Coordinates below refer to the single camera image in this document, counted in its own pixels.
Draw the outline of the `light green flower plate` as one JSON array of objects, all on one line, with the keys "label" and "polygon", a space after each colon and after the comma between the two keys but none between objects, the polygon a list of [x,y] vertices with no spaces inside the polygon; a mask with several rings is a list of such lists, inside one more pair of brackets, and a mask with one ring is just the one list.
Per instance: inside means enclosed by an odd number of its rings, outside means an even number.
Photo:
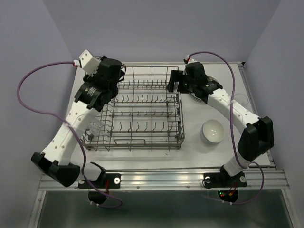
[{"label": "light green flower plate", "polygon": [[208,103],[209,96],[218,89],[223,89],[223,86],[211,76],[203,76],[190,83],[191,96],[205,104]]}]

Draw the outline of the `clear glass cup back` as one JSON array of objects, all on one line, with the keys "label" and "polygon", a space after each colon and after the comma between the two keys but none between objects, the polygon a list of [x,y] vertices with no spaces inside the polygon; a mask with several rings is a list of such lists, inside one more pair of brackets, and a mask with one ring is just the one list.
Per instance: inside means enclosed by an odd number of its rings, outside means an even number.
[{"label": "clear glass cup back", "polygon": [[243,107],[247,106],[249,103],[249,100],[246,95],[238,93],[234,95],[234,100],[238,102]]}]

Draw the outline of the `clear glass cup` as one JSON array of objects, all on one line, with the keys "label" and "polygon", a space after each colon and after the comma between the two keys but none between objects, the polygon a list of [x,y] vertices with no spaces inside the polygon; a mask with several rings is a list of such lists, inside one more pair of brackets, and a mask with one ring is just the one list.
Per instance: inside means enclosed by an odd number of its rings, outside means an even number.
[{"label": "clear glass cup", "polygon": [[93,121],[88,126],[89,132],[94,136],[98,136],[102,128],[103,124],[100,121]]},{"label": "clear glass cup", "polygon": [[246,95],[238,93],[234,95],[234,100],[238,102],[243,107],[247,106],[249,103],[249,100]]}]

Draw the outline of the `white ribbed bowl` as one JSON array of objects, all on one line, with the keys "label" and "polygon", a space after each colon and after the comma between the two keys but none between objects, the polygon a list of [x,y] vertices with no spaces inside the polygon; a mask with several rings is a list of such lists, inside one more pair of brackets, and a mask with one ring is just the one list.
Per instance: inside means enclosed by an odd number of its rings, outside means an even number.
[{"label": "white ribbed bowl", "polygon": [[225,137],[223,125],[217,120],[206,121],[200,130],[200,138],[206,144],[219,144]]}]

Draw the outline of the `clear glass cup front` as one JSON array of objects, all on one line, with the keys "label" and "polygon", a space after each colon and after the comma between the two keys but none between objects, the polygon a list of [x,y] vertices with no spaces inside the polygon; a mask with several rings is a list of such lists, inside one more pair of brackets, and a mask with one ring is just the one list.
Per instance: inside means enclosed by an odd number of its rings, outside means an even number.
[{"label": "clear glass cup front", "polygon": [[103,124],[100,121],[93,121],[88,126],[89,132],[94,136],[98,136],[102,128]]}]

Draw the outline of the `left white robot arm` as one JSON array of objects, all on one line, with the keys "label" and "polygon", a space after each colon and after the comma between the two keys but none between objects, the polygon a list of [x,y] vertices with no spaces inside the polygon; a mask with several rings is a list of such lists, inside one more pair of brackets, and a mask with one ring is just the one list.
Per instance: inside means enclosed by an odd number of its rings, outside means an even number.
[{"label": "left white robot arm", "polygon": [[81,171],[80,166],[71,163],[80,137],[103,107],[117,96],[117,84],[124,75],[122,63],[112,58],[101,58],[91,69],[81,61],[81,67],[85,71],[83,83],[74,96],[66,119],[49,145],[31,157],[43,173],[65,187],[71,186]]}]

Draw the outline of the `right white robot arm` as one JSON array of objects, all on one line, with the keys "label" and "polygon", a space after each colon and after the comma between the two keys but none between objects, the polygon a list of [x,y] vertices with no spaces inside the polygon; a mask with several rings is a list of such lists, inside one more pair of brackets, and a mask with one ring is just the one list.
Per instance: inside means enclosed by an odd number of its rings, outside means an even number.
[{"label": "right white robot arm", "polygon": [[233,146],[234,156],[220,171],[210,177],[211,184],[230,185],[239,179],[257,157],[274,146],[273,121],[268,116],[259,117],[248,111],[214,78],[206,75],[200,62],[188,63],[184,70],[172,70],[167,91],[174,89],[182,94],[194,94],[205,104],[219,111],[241,134],[237,145]]}]

